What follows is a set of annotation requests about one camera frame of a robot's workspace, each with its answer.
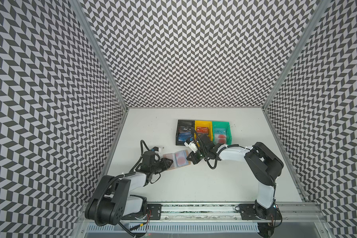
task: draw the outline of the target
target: red wire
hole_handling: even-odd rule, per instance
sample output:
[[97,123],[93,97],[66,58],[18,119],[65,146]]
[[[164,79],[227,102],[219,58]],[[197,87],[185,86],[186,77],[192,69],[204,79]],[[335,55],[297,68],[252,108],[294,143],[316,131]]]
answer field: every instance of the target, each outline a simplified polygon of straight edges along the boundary
[[148,221],[150,220],[150,217],[151,217],[151,210],[150,210],[150,215],[148,216],[148,218],[147,218],[147,223],[145,224],[146,225],[146,227],[145,227],[145,231],[147,231],[147,229],[148,229]]

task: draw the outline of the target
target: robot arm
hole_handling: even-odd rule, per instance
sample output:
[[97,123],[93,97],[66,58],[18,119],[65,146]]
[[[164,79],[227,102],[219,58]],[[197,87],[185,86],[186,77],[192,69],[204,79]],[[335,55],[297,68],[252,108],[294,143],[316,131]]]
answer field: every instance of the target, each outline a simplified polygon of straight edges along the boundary
[[226,144],[214,145],[206,135],[198,136],[197,141],[199,146],[195,145],[194,141],[187,140],[185,142],[186,146],[193,148],[193,152],[191,152],[188,159],[195,160],[196,163],[199,162],[201,157],[206,160],[215,159],[214,166],[211,166],[207,161],[210,168],[214,169],[218,160],[247,162],[258,180],[258,194],[254,207],[255,214],[260,219],[266,219],[270,215],[268,209],[274,203],[275,181],[281,175],[284,167],[283,162],[261,142],[248,147]]
[[147,151],[143,152],[142,147],[142,155],[129,173],[116,177],[105,175],[101,178],[87,204],[85,210],[87,219],[94,220],[97,226],[103,226],[116,225],[125,215],[135,219],[146,217],[147,198],[131,195],[130,192],[135,188],[146,186],[154,174],[169,169],[173,163],[171,159],[160,158],[159,148],[154,147],[151,150],[147,146],[146,148]]

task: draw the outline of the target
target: yellow storage bin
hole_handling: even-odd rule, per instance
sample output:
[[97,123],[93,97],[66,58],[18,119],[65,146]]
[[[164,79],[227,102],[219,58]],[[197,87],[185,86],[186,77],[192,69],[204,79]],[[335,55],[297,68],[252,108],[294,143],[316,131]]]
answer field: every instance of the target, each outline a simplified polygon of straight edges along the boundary
[[208,127],[209,128],[209,139],[213,141],[213,127],[211,121],[195,121],[195,130],[197,126],[200,127]]

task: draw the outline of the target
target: chevron patterned wall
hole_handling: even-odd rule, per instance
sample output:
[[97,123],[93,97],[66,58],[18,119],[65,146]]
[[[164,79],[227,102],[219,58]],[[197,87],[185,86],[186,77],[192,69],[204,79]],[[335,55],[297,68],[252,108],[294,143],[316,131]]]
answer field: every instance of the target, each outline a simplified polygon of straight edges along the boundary
[[357,237],[357,0],[330,3],[268,112],[336,237]]
[[0,237],[67,237],[123,112],[67,0],[0,0]]
[[129,107],[261,106],[319,0],[81,0]]

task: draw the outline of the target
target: white table surface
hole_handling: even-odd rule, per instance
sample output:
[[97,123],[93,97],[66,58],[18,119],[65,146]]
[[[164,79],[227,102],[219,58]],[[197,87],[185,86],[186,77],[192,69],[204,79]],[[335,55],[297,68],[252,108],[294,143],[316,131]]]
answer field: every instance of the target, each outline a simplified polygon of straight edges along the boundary
[[[263,142],[284,163],[277,179],[276,201],[301,202],[261,108],[130,109],[107,174],[116,176],[131,169],[140,157],[140,140],[150,149],[164,147],[164,154],[189,149],[176,146],[178,119],[228,121],[233,144]],[[218,161],[216,169],[210,169],[202,160],[162,172],[159,181],[132,194],[145,196],[149,202],[253,202],[257,192],[258,181],[247,163]]]

